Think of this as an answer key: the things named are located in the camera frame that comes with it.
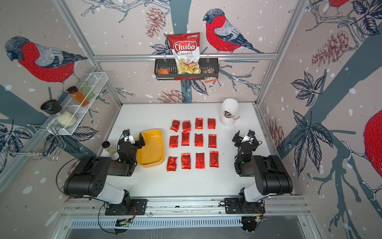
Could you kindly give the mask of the yellow storage box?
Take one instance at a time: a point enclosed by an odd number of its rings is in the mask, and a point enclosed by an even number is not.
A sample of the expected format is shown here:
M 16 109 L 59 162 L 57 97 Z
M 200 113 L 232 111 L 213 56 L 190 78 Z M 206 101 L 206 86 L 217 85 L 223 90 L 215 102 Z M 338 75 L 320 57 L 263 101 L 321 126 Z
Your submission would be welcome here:
M 163 134 L 159 129 L 141 133 L 145 146 L 137 151 L 137 163 L 145 168 L 159 166 L 164 162 L 165 149 Z

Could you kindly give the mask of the eleventh red tea bag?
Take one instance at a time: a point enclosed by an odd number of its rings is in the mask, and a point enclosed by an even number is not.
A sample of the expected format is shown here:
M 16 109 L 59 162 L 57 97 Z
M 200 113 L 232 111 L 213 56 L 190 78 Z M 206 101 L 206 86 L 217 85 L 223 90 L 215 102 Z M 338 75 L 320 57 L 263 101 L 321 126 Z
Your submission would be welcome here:
M 169 148 L 177 148 L 178 147 L 179 136 L 171 135 L 169 140 Z

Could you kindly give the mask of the twelfth red tea bag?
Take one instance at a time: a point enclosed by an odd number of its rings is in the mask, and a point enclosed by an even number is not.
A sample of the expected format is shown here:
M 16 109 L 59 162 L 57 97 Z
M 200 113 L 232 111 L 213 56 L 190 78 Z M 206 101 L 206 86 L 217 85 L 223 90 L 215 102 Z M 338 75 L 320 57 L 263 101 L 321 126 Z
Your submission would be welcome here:
M 173 130 L 173 131 L 175 131 L 175 132 L 178 132 L 178 130 L 179 130 L 179 127 L 180 127 L 180 123 L 181 123 L 181 121 L 180 120 L 173 120 L 172 121 L 172 125 L 171 125 L 171 127 L 170 127 L 170 130 Z

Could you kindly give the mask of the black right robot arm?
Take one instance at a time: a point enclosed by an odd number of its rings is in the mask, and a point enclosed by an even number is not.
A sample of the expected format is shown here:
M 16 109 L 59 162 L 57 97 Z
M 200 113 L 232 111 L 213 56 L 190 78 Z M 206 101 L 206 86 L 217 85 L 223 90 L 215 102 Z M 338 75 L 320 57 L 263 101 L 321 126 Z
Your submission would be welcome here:
M 256 139 L 253 130 L 248 130 L 244 137 L 238 131 L 232 141 L 238 148 L 234 161 L 236 174 L 255 179 L 254 184 L 242 188 L 238 194 L 239 209 L 242 212 L 254 211 L 266 198 L 290 194 L 293 191 L 291 177 L 279 156 L 253 154 L 262 144 Z

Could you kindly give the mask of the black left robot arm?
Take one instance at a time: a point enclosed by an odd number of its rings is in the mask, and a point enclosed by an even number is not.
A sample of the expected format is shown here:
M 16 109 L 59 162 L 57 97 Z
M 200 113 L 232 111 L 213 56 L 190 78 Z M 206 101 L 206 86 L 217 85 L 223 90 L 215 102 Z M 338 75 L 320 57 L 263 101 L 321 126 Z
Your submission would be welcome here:
M 117 160 L 111 157 L 84 156 L 66 179 L 64 194 L 72 197 L 89 197 L 107 203 L 109 215 L 124 215 L 144 208 L 142 203 L 130 198 L 125 189 L 107 183 L 108 176 L 132 176 L 137 166 L 137 151 L 145 146 L 142 133 L 134 140 L 131 131 L 126 129 L 118 140 Z

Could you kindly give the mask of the small glass jar black lid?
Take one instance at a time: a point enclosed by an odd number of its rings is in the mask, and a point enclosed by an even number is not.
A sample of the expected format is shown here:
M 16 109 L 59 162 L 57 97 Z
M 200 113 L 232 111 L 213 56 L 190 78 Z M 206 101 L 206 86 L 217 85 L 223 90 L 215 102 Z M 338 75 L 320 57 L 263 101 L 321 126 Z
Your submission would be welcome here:
M 117 153 L 115 147 L 109 142 L 109 141 L 104 141 L 101 144 L 102 148 L 109 153 L 110 155 L 114 155 Z

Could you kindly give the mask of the white mug with logo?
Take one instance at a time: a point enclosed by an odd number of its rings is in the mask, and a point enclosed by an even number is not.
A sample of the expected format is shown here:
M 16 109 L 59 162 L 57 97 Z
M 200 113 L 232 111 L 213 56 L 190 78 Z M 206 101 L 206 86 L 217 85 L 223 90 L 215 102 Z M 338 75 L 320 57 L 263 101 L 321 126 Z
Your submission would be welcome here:
M 224 126 L 232 126 L 239 115 L 239 103 L 235 99 L 226 99 L 221 106 L 220 122 Z

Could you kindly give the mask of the black lid rice jar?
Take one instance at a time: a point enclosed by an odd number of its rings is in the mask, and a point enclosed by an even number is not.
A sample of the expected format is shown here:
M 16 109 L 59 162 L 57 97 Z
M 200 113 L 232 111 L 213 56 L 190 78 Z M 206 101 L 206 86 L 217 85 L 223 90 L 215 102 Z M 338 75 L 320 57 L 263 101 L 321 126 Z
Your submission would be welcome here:
M 74 126 L 78 121 L 77 117 L 65 110 L 57 100 L 44 102 L 40 109 L 53 116 L 62 127 Z

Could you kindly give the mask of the green item on shelf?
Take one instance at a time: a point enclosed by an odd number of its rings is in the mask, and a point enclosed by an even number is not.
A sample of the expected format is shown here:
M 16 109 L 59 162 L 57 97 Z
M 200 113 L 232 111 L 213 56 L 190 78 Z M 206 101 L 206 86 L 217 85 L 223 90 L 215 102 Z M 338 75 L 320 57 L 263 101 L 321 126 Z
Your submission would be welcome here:
M 83 82 L 79 85 L 79 91 L 86 96 L 87 100 L 90 100 L 94 97 L 94 92 L 92 91 L 92 86 L 89 82 Z

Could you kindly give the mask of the orange spice bottle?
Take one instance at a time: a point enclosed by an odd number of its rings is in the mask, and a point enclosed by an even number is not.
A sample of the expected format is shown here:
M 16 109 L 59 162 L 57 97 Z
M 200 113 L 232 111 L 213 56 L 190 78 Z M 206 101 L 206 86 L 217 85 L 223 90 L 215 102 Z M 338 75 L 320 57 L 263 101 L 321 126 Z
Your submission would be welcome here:
M 89 101 L 86 97 L 79 91 L 76 86 L 71 86 L 67 89 L 67 92 L 80 106 L 85 107 L 89 104 Z

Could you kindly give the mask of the Chuba cassava chips bag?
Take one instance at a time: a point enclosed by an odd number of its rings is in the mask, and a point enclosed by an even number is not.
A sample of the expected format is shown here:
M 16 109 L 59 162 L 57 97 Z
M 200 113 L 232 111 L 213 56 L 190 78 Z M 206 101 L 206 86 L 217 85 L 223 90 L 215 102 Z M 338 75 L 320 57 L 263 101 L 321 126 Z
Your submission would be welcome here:
M 201 73 L 200 33 L 168 35 L 171 51 L 175 57 L 178 74 Z

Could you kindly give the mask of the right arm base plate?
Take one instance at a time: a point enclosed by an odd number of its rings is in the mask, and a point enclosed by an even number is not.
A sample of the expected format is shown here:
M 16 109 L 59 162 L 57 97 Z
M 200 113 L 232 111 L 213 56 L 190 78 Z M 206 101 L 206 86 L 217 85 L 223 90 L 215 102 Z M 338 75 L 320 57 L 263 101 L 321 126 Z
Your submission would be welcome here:
M 264 214 L 265 207 L 263 203 L 259 202 L 247 202 L 245 200 L 240 200 L 237 197 L 224 198 L 223 201 L 219 203 L 224 207 L 226 214 Z

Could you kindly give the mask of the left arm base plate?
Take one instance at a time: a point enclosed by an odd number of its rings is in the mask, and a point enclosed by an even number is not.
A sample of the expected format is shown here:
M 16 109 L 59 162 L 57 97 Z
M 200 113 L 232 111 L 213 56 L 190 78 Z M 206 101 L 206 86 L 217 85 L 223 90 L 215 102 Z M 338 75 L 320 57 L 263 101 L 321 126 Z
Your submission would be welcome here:
M 108 204 L 106 206 L 106 216 L 124 216 L 124 215 L 144 215 L 147 206 L 147 199 L 129 199 L 121 204 Z

